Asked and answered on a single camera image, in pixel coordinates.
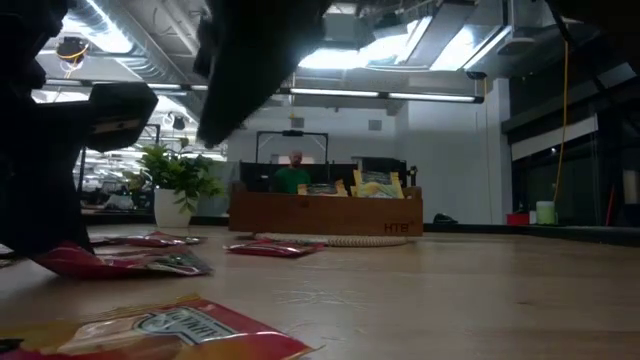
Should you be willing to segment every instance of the white wall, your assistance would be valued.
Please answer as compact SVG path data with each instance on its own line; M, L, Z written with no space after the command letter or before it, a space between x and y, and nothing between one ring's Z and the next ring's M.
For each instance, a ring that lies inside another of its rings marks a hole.
M494 83L484 104L409 102L400 111L396 157L418 167L425 222L439 212L462 224L505 222L511 160L500 122L508 111L507 80Z
M247 122L247 129L236 131L228 140L229 161L255 161L256 131L282 131L291 128L289 108L262 110ZM329 161L350 163L353 156L394 157L395 118L385 110L295 108L297 117L305 118L304 131L329 133ZM382 131L369 131L369 120L382 120ZM263 135L259 162L269 162L273 154L288 155L293 150L324 161L324 149L311 137L302 138ZM324 138L315 137L324 145Z

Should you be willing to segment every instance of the wooden table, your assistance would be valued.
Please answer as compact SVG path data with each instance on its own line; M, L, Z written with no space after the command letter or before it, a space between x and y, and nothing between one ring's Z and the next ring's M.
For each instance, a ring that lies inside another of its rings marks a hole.
M94 234L137 233L110 226ZM2 325L75 317L198 292L311 346L310 359L640 359L640 250L554 239L432 234L394 248L299 260L194 251L196 278L75 281L31 262L0 269Z

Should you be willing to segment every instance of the wooden box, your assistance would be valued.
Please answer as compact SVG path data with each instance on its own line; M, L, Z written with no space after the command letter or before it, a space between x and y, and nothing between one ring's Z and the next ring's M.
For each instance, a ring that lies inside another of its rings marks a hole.
M303 196L234 191L229 230L318 235L421 236L422 192L407 199Z

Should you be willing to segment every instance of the rope mat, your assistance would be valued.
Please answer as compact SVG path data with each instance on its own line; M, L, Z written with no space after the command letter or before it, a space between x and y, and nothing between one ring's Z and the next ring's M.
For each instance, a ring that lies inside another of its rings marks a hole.
M258 240L270 239L291 243L321 243L334 247L381 247L398 246L409 242L406 236L361 236L361 235L304 235L304 234L274 234L258 233Z

